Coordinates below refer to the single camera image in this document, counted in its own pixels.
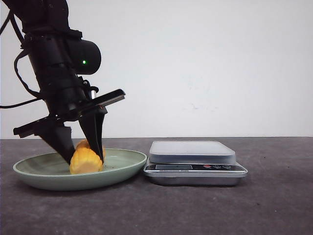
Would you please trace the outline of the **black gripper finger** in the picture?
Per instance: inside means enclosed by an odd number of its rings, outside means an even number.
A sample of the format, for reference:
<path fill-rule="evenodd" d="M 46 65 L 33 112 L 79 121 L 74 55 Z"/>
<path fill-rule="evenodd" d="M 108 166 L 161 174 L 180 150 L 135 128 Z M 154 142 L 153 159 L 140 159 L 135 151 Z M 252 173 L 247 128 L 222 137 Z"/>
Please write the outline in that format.
<path fill-rule="evenodd" d="M 45 119 L 35 123 L 34 135 L 40 136 L 70 164 L 74 153 L 70 127 L 64 126 L 62 122 Z"/>
<path fill-rule="evenodd" d="M 79 117 L 81 129 L 85 134 L 90 148 L 100 157 L 102 162 L 104 162 L 102 129 L 106 113 L 106 108 L 97 108 L 88 110 Z"/>

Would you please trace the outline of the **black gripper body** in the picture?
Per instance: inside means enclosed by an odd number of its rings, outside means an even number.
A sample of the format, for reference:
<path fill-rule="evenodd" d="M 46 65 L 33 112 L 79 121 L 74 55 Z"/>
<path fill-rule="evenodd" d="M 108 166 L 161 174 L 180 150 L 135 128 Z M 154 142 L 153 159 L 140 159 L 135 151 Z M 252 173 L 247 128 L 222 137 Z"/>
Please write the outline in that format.
<path fill-rule="evenodd" d="M 22 52 L 15 60 L 28 56 L 40 87 L 38 92 L 23 83 L 26 90 L 38 99 L 45 101 L 49 115 L 38 121 L 51 119 L 57 122 L 79 121 L 82 113 L 124 99 L 122 89 L 109 92 L 97 98 L 92 92 L 98 88 L 91 86 L 83 75 L 95 73 L 101 64 L 98 46 L 82 39 L 78 30 L 65 32 L 52 28 L 32 28 L 24 31 Z M 34 135 L 31 122 L 14 129 L 21 138 Z"/>

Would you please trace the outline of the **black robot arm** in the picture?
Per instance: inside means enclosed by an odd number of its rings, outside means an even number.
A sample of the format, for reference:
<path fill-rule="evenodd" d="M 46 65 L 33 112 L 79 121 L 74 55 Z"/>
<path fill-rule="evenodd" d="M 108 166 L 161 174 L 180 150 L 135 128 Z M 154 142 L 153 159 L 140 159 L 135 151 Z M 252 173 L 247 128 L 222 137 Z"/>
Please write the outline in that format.
<path fill-rule="evenodd" d="M 66 162 L 74 154 L 71 128 L 67 121 L 78 121 L 91 149 L 103 158 L 102 126 L 106 106 L 122 100 L 118 89 L 93 97 L 98 88 L 83 78 L 94 74 L 101 64 L 98 46 L 82 38 L 68 24 L 68 5 L 64 0 L 7 0 L 9 19 L 22 22 L 19 58 L 28 56 L 39 91 L 31 95 L 43 100 L 47 117 L 14 128 L 21 138 L 35 135 L 55 149 Z"/>

